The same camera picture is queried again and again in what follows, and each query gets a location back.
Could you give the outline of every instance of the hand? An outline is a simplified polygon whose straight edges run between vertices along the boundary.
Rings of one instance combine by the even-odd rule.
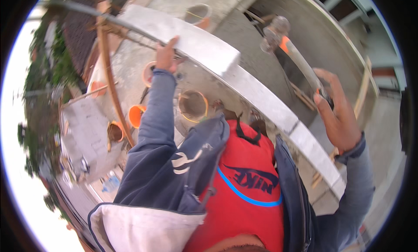
[[[163,69],[171,73],[175,73],[177,66],[185,61],[185,58],[173,60],[174,57],[174,45],[179,40],[179,36],[174,36],[166,46],[162,46],[160,43],[157,44],[157,63],[155,67],[157,69]]]
[[[328,102],[319,94],[315,93],[313,100],[324,121],[330,142],[342,154],[353,149],[361,139],[361,131],[357,124],[356,116],[344,94],[337,75],[324,69],[314,68],[313,71],[331,86],[331,90],[328,93],[334,101],[334,111],[331,110]]]

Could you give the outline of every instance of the sky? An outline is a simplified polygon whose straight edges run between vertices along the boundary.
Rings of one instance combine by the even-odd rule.
[[[39,16],[41,10],[35,9],[31,16]],[[26,68],[29,66],[29,45],[32,30],[39,22],[26,22],[19,33],[9,58],[3,80],[0,103],[0,132],[4,168],[11,192],[15,197],[27,226],[46,251],[84,251],[74,230],[66,228],[67,222],[60,219],[58,209],[51,212],[44,203],[47,191],[38,178],[30,178],[24,170],[26,154],[19,146],[17,138],[18,124],[25,122],[24,106],[21,98],[16,98],[23,91]]]

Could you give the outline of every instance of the person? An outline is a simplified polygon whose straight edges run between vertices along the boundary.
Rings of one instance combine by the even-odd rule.
[[[217,102],[217,114],[174,143],[174,49],[157,47],[147,111],[113,203],[89,214],[102,251],[340,251],[358,236],[372,197],[364,133],[336,75],[315,69],[331,87],[334,110],[314,101],[329,140],[347,165],[334,214],[316,216],[289,149],[274,149],[265,123],[246,125]]]

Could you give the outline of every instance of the hood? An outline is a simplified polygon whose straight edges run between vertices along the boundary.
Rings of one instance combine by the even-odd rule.
[[[120,251],[182,251],[206,213],[181,214],[156,208],[97,205],[89,228],[100,249]]]

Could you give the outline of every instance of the red shirt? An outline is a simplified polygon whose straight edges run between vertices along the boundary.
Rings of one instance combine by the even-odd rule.
[[[206,205],[204,224],[193,233],[184,252],[204,251],[240,234],[256,235],[266,249],[282,252],[283,204],[273,144],[261,135],[259,145],[252,145],[237,136],[236,121],[228,124],[230,136],[214,179],[217,192]],[[241,128],[250,138],[257,135],[242,122]]]

